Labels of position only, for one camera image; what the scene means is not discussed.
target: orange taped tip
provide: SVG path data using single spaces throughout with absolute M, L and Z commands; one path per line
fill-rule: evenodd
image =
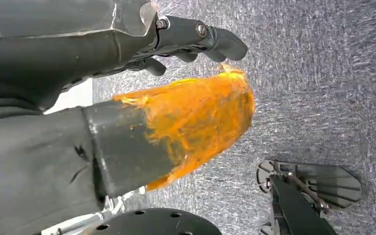
M 146 113 L 146 138 L 163 143 L 175 167 L 147 185 L 161 188 L 191 173 L 229 148 L 249 128 L 255 103 L 245 72 L 222 64 L 223 72 L 167 86 L 114 96 Z

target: black fabric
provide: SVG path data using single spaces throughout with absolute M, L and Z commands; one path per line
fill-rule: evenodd
M 0 119 L 0 234 L 100 211 L 93 152 L 81 108 Z

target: metal bolt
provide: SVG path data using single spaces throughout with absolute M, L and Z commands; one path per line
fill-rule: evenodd
M 168 28 L 168 24 L 166 23 L 166 20 L 158 20 L 158 21 L 156 21 L 156 28 L 157 29 Z
M 203 23 L 197 24 L 195 30 L 197 31 L 198 36 L 200 36 L 201 38 L 205 38 L 208 32 L 207 27 Z
M 267 178 L 266 182 L 264 182 L 264 186 L 265 186 L 267 189 L 270 189 L 270 187 L 272 186 L 272 183 L 270 182 L 270 179 Z

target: footplate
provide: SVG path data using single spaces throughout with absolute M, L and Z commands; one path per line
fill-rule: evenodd
M 295 164 L 263 160 L 258 165 L 257 182 L 264 193 L 270 192 L 272 174 L 296 175 L 306 187 L 328 204 L 330 209 L 344 210 L 361 200 L 361 183 L 338 166 Z

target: black rubber grip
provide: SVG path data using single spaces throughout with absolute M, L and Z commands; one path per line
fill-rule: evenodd
M 151 57 L 146 58 L 144 69 L 155 76 L 162 76 L 166 71 L 165 65 Z
M 204 54 L 210 58 L 212 61 L 214 62 L 223 62 L 227 59 L 226 56 L 224 56 L 223 54 L 221 54 L 218 50 L 210 50 L 210 51 L 207 51 L 207 52 L 204 52 Z
M 212 29 L 216 32 L 217 42 L 211 51 L 219 51 L 225 57 L 236 61 L 246 56 L 247 46 L 236 35 L 225 29 L 216 27 Z
M 195 61 L 197 59 L 197 56 L 198 56 L 198 54 L 188 53 L 188 52 L 184 52 L 184 51 L 178 51 L 178 52 L 174 53 L 173 55 L 178 57 L 180 60 L 182 60 L 186 63 L 190 63 L 190 62 Z

